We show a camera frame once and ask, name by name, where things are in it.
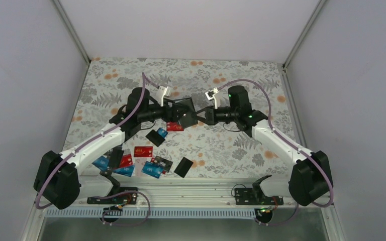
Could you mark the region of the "red card lower left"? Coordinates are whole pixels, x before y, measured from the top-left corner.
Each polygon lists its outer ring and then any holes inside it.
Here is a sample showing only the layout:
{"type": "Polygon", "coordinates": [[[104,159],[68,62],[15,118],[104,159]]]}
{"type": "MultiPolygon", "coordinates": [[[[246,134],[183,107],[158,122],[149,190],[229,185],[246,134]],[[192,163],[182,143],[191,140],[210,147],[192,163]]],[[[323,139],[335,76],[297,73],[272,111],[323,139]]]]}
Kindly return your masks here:
{"type": "Polygon", "coordinates": [[[127,166],[133,165],[132,155],[131,154],[124,154],[121,158],[121,161],[119,163],[119,168],[124,168],[127,166]]]}

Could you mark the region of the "blue card lower left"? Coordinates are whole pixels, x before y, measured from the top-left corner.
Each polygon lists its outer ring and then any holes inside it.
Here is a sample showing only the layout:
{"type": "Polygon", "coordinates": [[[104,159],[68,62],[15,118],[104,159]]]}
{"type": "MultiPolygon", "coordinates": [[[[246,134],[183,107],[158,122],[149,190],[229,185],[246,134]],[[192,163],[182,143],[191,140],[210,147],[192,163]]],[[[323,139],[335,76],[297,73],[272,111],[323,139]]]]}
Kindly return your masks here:
{"type": "Polygon", "coordinates": [[[119,175],[131,177],[133,175],[134,169],[135,169],[135,166],[130,165],[130,166],[125,166],[125,167],[120,167],[120,168],[114,169],[113,172],[116,174],[119,174],[119,175]]]}

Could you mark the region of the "blue card under black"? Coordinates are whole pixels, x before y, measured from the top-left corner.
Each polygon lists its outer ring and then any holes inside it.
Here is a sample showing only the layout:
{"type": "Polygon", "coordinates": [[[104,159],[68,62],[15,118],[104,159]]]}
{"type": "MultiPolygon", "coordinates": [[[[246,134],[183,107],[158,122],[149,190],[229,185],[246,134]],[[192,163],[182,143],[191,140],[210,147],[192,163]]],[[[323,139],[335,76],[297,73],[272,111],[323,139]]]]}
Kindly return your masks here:
{"type": "Polygon", "coordinates": [[[157,133],[163,137],[164,139],[166,138],[166,136],[168,135],[168,131],[164,130],[163,128],[158,128],[157,129],[157,133]]]}

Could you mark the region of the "blue card far left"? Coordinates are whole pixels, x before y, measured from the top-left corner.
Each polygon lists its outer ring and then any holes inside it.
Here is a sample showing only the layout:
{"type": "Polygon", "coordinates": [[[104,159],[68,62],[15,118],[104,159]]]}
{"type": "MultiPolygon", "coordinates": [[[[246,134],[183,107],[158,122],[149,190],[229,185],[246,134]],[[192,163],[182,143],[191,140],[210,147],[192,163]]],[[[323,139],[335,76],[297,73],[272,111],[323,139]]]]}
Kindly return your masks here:
{"type": "Polygon", "coordinates": [[[106,158],[105,156],[100,156],[100,157],[97,158],[95,161],[93,161],[92,164],[93,164],[95,167],[97,167],[98,169],[100,169],[101,171],[105,171],[105,170],[107,170],[107,168],[108,168],[109,159],[106,158]]]}

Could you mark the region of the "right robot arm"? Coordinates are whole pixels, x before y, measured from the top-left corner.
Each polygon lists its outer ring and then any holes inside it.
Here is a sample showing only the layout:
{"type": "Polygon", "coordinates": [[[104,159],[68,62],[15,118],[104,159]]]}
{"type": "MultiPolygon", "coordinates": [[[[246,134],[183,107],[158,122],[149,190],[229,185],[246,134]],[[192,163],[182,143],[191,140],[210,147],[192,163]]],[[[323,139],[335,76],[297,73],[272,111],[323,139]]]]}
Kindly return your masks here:
{"type": "Polygon", "coordinates": [[[247,136],[274,152],[287,166],[285,177],[266,175],[253,184],[252,198],[265,204],[273,196],[291,197],[307,206],[325,194],[333,194],[331,170],[327,155],[313,152],[282,133],[271,124],[270,117],[254,110],[247,90],[241,85],[228,89],[229,106],[221,106],[221,93],[213,88],[205,93],[213,105],[201,109],[199,120],[209,126],[235,123],[247,136]]]}

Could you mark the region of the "black card holder wallet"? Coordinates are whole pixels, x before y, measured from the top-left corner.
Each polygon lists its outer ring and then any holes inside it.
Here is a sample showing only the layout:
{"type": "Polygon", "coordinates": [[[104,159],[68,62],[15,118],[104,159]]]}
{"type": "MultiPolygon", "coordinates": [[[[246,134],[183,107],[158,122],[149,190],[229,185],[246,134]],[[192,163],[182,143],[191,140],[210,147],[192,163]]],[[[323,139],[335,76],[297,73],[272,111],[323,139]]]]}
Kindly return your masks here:
{"type": "Polygon", "coordinates": [[[191,97],[174,100],[172,107],[174,107],[176,122],[184,129],[198,124],[195,106],[191,97]]]}

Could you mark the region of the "red card centre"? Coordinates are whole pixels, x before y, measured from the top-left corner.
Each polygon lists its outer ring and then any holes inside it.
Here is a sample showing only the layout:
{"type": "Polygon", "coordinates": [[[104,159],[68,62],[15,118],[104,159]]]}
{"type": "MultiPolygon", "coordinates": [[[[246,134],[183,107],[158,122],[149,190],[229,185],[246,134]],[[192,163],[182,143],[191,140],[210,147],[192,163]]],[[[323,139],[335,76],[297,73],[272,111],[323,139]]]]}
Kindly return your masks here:
{"type": "Polygon", "coordinates": [[[148,158],[152,156],[153,156],[152,146],[135,146],[134,147],[134,157],[148,158]]]}

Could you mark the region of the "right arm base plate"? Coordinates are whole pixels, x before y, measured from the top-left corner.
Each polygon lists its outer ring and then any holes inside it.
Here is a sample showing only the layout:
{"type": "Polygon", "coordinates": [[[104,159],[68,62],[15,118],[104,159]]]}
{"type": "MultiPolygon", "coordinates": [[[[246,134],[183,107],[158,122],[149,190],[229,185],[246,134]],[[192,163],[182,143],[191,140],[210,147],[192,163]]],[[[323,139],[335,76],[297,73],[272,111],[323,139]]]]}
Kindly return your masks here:
{"type": "Polygon", "coordinates": [[[234,193],[237,205],[283,205],[284,200],[278,196],[265,196],[262,192],[252,188],[235,188],[234,193]]]}

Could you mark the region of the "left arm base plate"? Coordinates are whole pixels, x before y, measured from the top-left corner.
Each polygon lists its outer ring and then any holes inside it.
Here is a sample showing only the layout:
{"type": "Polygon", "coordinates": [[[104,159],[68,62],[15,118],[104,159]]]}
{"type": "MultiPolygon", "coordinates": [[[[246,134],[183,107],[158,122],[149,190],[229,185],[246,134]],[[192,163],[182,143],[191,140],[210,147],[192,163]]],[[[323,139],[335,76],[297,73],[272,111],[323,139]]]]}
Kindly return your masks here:
{"type": "Polygon", "coordinates": [[[87,204],[101,205],[119,205],[119,204],[136,204],[138,197],[138,188],[136,187],[119,187],[111,190],[105,197],[88,197],[87,204]]]}

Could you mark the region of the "blue card lower centre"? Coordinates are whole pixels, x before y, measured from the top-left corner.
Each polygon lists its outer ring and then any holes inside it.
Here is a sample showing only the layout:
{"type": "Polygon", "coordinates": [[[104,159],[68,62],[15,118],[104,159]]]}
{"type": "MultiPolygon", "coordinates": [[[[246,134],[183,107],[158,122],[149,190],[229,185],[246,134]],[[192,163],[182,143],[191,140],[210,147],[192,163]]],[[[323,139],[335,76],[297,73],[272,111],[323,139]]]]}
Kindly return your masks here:
{"type": "Polygon", "coordinates": [[[158,164],[145,162],[141,171],[146,175],[159,179],[163,170],[164,168],[158,164]]]}

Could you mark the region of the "aluminium rail frame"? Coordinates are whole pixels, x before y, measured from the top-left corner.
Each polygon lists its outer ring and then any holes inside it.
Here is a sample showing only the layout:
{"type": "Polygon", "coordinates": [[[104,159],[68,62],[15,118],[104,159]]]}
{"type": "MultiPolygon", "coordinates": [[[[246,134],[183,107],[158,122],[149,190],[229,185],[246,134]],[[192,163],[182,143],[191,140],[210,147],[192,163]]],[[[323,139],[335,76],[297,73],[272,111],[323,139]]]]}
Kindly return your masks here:
{"type": "Polygon", "coordinates": [[[234,204],[235,184],[251,186],[251,178],[181,178],[163,177],[156,179],[121,176],[109,180],[104,176],[80,176],[73,181],[57,182],[52,179],[43,193],[37,197],[45,198],[58,209],[86,202],[88,197],[105,197],[111,190],[119,187],[138,188],[137,202],[134,205],[146,205],[146,199],[151,206],[198,206],[214,207],[234,204]]]}

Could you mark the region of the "black patterned card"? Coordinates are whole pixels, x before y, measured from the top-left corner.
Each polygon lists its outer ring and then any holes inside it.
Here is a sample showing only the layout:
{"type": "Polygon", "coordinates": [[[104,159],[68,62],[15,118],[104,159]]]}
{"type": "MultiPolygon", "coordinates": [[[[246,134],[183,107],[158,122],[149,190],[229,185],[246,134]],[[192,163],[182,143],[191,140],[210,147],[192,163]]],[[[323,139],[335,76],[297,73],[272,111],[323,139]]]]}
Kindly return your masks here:
{"type": "Polygon", "coordinates": [[[172,161],[162,158],[160,156],[152,157],[151,162],[158,166],[161,166],[163,168],[163,171],[162,171],[163,174],[168,173],[173,165],[172,161]]]}

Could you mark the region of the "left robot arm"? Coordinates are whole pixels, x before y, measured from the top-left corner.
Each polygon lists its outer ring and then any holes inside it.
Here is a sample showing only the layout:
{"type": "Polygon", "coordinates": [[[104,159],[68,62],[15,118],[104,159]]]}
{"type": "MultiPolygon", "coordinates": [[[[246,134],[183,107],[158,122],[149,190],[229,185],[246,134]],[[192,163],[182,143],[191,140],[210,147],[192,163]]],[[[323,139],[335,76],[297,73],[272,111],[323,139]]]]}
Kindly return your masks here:
{"type": "Polygon", "coordinates": [[[122,144],[140,131],[142,123],[161,119],[186,128],[194,124],[194,114],[190,97],[171,100],[162,93],[160,99],[155,99],[146,88],[134,88],[127,106],[120,108],[98,133],[68,150],[44,154],[34,181],[37,209],[45,208],[40,205],[41,198],[58,209],[95,196],[106,203],[116,202],[120,190],[110,177],[83,180],[82,172],[109,150],[114,159],[121,160],[122,144]]]}

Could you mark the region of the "red VIP card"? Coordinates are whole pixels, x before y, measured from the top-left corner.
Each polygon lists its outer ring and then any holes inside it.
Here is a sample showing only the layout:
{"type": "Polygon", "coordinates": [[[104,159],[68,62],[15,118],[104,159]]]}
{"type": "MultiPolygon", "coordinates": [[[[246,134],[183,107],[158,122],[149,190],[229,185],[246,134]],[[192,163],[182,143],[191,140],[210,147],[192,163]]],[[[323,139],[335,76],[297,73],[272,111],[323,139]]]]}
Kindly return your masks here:
{"type": "Polygon", "coordinates": [[[168,123],[166,123],[166,131],[167,132],[182,132],[182,131],[184,131],[184,128],[178,123],[168,122],[168,123]]]}

